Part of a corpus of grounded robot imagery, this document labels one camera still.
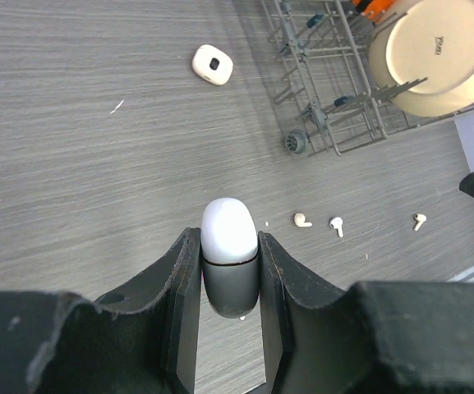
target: wood grain floor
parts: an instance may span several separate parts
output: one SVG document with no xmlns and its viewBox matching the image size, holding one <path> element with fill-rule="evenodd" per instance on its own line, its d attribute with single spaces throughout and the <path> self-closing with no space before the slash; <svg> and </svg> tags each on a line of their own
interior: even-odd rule
<svg viewBox="0 0 474 394">
<path fill-rule="evenodd" d="M 292 104 L 270 103 L 282 70 L 267 35 L 251 0 L 0 0 L 0 289 L 96 297 L 221 196 L 244 201 L 259 230 L 338 286 L 445 281 L 474 265 L 454 124 L 342 158 L 289 156 Z M 191 71 L 202 44 L 235 62 L 222 88 Z M 314 226 L 295 228 L 296 211 Z M 415 212 L 429 218 L 418 233 Z M 258 309 L 225 320 L 204 298 L 200 318 L 196 392 L 264 380 Z"/>
</svg>

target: white earbud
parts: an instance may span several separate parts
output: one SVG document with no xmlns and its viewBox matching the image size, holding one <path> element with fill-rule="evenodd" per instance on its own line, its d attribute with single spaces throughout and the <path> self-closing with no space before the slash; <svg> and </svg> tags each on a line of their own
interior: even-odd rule
<svg viewBox="0 0 474 394">
<path fill-rule="evenodd" d="M 329 226 L 337 230 L 338 236 L 343 238 L 343 220 L 341 218 L 333 218 L 329 221 Z"/>
<path fill-rule="evenodd" d="M 426 222 L 426 216 L 423 215 L 422 213 L 416 213 L 414 215 L 414 220 L 416 221 L 416 225 L 414 226 L 414 231 L 419 231 L 423 223 Z"/>
<path fill-rule="evenodd" d="M 307 222 L 306 221 L 306 216 L 304 213 L 295 213 L 293 216 L 293 222 L 295 223 L 295 226 L 297 227 L 311 227 L 313 226 L 312 222 Z"/>
<path fill-rule="evenodd" d="M 200 227 L 204 286 L 213 309 L 241 318 L 259 296 L 258 238 L 247 207 L 237 199 L 208 204 Z"/>
</svg>

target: wire dish rack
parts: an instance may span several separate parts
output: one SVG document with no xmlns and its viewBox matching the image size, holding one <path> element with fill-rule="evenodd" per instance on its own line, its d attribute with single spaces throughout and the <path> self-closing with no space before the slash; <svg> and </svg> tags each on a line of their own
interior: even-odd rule
<svg viewBox="0 0 474 394">
<path fill-rule="evenodd" d="M 283 87 L 273 97 L 276 105 L 294 101 L 301 128 L 289 133 L 291 153 L 330 151 L 341 155 L 386 140 L 399 131 L 426 126 L 474 109 L 442 118 L 414 117 L 390 101 L 425 80 L 378 87 L 368 72 L 367 49 L 381 31 L 405 15 L 383 15 L 369 21 L 351 2 L 340 0 L 261 0 L 282 62 Z"/>
</svg>

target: orange object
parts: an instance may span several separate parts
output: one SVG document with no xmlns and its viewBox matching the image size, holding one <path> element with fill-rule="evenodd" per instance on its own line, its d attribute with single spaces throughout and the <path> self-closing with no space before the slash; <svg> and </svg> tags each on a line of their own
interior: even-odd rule
<svg viewBox="0 0 474 394">
<path fill-rule="evenodd" d="M 371 0 L 362 15 L 371 21 L 377 21 L 383 15 L 381 12 L 387 11 L 395 2 L 396 0 Z M 355 7 L 364 7 L 362 3 L 366 4 L 366 0 L 352 0 L 352 3 Z"/>
</svg>

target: white plate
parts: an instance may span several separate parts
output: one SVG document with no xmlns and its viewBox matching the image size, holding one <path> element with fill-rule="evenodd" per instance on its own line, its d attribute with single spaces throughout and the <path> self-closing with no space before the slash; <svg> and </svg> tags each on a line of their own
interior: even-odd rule
<svg viewBox="0 0 474 394">
<path fill-rule="evenodd" d="M 383 21 L 407 13 L 383 29 Z M 378 86 L 428 80 L 393 103 L 437 117 L 474 103 L 474 0 L 398 0 L 375 29 L 370 69 Z"/>
</svg>

